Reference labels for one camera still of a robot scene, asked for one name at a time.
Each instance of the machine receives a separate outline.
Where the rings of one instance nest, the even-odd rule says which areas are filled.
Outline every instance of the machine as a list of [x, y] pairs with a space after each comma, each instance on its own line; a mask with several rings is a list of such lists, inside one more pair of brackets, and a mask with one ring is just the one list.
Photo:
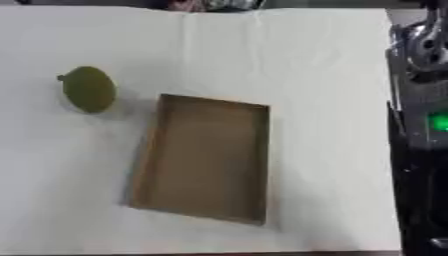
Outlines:
[[391, 164], [406, 256], [448, 255], [448, 1], [393, 26], [387, 51]]

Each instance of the white tabletop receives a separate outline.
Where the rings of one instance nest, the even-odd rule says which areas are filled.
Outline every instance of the white tabletop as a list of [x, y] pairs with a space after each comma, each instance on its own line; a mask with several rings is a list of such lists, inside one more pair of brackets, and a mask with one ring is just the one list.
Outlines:
[[[398, 249], [388, 28], [382, 10], [0, 7], [0, 252]], [[61, 97], [80, 65], [117, 83], [108, 113]], [[160, 93], [272, 106], [264, 227], [122, 204]]]

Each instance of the white surface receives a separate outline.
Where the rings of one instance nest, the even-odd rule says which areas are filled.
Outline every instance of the white surface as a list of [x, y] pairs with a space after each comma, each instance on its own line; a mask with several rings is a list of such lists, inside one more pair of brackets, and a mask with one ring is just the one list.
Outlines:
[[390, 9], [387, 10], [392, 24], [407, 26], [426, 19], [425, 9]]
[[[382, 10], [185, 15], [0, 8], [0, 250], [398, 249]], [[102, 68], [121, 100], [70, 110], [56, 76]], [[160, 93], [272, 106], [268, 223], [120, 204]]]

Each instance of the green fruit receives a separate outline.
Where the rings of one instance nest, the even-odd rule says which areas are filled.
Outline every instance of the green fruit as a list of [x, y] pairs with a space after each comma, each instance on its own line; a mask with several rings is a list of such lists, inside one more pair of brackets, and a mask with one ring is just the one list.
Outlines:
[[94, 67], [78, 67], [64, 76], [64, 94], [76, 107], [87, 113], [98, 113], [115, 100], [116, 91], [112, 80]]

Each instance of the green light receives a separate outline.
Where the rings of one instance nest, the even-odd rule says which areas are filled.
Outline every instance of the green light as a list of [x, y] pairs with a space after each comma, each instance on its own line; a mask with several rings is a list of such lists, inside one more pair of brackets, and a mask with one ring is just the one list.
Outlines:
[[431, 114], [428, 119], [434, 130], [448, 132], [448, 112]]

